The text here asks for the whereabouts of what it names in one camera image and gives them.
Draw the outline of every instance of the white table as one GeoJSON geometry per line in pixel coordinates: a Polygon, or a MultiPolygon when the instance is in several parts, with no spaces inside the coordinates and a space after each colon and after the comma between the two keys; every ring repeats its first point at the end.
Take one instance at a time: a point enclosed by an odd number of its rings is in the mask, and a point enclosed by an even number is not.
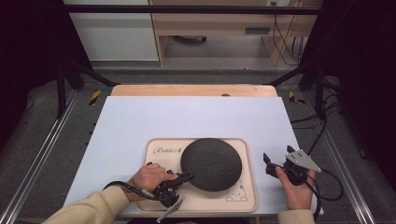
{"type": "MultiPolygon", "coordinates": [[[[153,138],[237,137],[249,148],[258,195],[247,214],[194,213],[173,217],[249,217],[287,210],[280,182],[265,173],[262,153],[285,161],[286,147],[299,148],[280,97],[109,96],[64,204],[87,197],[113,180],[127,180],[142,165],[153,138]]],[[[131,204],[121,217],[157,217],[131,204]]]]}

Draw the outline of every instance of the aluminum rail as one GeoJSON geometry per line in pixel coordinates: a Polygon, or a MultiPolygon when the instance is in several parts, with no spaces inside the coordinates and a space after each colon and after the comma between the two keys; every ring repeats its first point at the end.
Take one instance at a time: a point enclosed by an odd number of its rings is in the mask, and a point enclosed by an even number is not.
{"type": "Polygon", "coordinates": [[[40,9],[69,13],[185,13],[185,14],[269,14],[320,15],[334,13],[321,7],[238,7],[238,6],[119,6],[119,5],[42,5],[40,9]]]}
{"type": "Polygon", "coordinates": [[[21,208],[26,201],[30,191],[32,190],[35,181],[40,174],[41,169],[44,166],[47,157],[49,156],[55,142],[64,127],[64,124],[67,118],[70,115],[70,112],[73,109],[73,106],[76,102],[78,96],[78,91],[72,91],[69,98],[68,98],[68,107],[64,111],[64,114],[55,120],[55,123],[52,126],[52,129],[49,132],[44,144],[40,148],[35,157],[34,162],[32,163],[29,171],[27,172],[26,176],[22,180],[17,192],[14,194],[13,198],[9,202],[6,210],[0,216],[0,223],[1,224],[8,224],[14,223],[15,219],[17,218],[18,213],[21,211],[21,208]]]}
{"type": "MultiPolygon", "coordinates": [[[[315,114],[316,110],[313,107],[314,100],[312,99],[311,94],[307,94],[303,91],[303,96],[307,101],[311,111],[315,114]]],[[[361,191],[359,190],[358,185],[356,184],[352,173],[350,173],[347,168],[346,163],[344,162],[336,144],[332,140],[332,137],[328,130],[323,132],[323,140],[325,141],[325,145],[327,146],[330,158],[332,159],[332,163],[334,164],[334,168],[337,171],[338,176],[340,177],[341,182],[345,188],[346,194],[349,197],[349,200],[355,210],[355,213],[362,224],[375,224],[375,220],[373,214],[370,211],[366,201],[361,195],[361,191]]]]}

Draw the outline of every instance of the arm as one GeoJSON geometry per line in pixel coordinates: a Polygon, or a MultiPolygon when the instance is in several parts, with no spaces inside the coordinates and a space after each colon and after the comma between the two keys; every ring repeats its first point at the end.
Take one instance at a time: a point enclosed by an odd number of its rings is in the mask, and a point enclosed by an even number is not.
{"type": "MultiPolygon", "coordinates": [[[[280,224],[313,224],[315,223],[311,211],[312,190],[306,185],[294,186],[290,183],[288,176],[280,168],[276,167],[276,174],[288,198],[289,211],[281,212],[278,214],[280,224]]],[[[309,176],[315,178],[315,172],[309,171],[309,176]]],[[[308,184],[314,185],[313,180],[307,178],[308,184]]]]}
{"type": "MultiPolygon", "coordinates": [[[[175,179],[159,164],[146,165],[127,181],[136,183],[142,189],[153,191],[163,181],[175,179]]],[[[62,208],[44,223],[111,223],[116,215],[129,203],[145,200],[128,189],[112,186],[101,192],[91,194],[87,199],[71,203],[62,208]]]]}

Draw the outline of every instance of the black circle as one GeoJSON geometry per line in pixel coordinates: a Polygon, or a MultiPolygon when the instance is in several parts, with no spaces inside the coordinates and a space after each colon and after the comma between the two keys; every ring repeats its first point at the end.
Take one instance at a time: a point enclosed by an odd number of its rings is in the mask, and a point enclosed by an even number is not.
{"type": "Polygon", "coordinates": [[[181,170],[192,172],[190,183],[198,189],[217,192],[229,189],[242,174],[242,161],[230,144],[218,138],[190,143],[181,155],[181,170]]]}

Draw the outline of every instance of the beige sleeve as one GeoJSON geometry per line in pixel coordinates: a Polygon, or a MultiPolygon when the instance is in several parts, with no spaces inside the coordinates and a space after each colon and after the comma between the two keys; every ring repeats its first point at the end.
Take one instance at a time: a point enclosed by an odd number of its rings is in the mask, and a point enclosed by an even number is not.
{"type": "Polygon", "coordinates": [[[67,205],[44,223],[112,223],[116,215],[128,204],[124,191],[113,186],[67,205]]]}
{"type": "Polygon", "coordinates": [[[289,210],[277,215],[279,224],[314,224],[314,216],[311,210],[289,210]]]}

